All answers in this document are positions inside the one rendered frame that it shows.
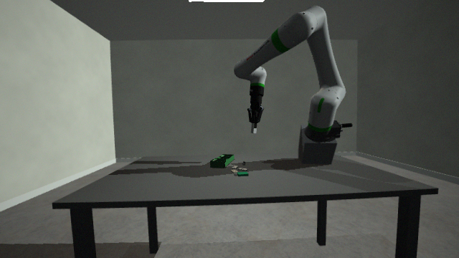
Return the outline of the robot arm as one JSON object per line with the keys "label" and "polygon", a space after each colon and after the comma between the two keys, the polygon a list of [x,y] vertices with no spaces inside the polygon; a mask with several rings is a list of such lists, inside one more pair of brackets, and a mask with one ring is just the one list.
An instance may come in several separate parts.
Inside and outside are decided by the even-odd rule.
{"label": "robot arm", "polygon": [[234,67],[235,75],[250,81],[250,96],[264,95],[266,71],[261,65],[307,40],[316,66],[320,91],[312,98],[308,114],[307,138],[324,142],[340,138],[341,124],[334,120],[346,90],[339,75],[328,33],[326,12],[319,6],[292,15],[277,28],[252,54]]}

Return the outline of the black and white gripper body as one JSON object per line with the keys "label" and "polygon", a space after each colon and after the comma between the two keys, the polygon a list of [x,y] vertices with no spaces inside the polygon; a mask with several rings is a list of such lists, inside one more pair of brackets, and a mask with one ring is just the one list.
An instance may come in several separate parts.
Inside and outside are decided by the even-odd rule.
{"label": "black and white gripper body", "polygon": [[262,95],[251,95],[250,97],[250,103],[251,103],[251,106],[250,108],[252,109],[252,106],[256,107],[256,111],[258,112],[259,111],[259,108],[262,104]]}

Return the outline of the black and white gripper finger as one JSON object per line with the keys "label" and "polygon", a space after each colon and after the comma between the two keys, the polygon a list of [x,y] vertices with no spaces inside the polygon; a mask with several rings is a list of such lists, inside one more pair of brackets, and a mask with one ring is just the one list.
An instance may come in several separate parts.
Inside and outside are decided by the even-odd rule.
{"label": "black and white gripper finger", "polygon": [[256,132],[257,132],[257,123],[260,122],[261,115],[262,115],[262,112],[263,112],[263,110],[264,110],[264,108],[260,106],[259,111],[257,112],[257,111],[256,111],[256,107],[257,107],[257,106],[254,107],[254,109],[255,109],[255,110],[254,110],[255,116],[254,116],[254,122],[253,122],[253,130],[252,130],[252,133],[256,133]]}
{"label": "black and white gripper finger", "polygon": [[253,130],[253,122],[254,122],[254,116],[255,116],[255,113],[253,112],[253,106],[252,106],[252,109],[251,108],[248,108],[247,111],[248,111],[248,114],[249,114],[249,121],[252,123],[251,125],[251,133],[252,133],[252,130]]}

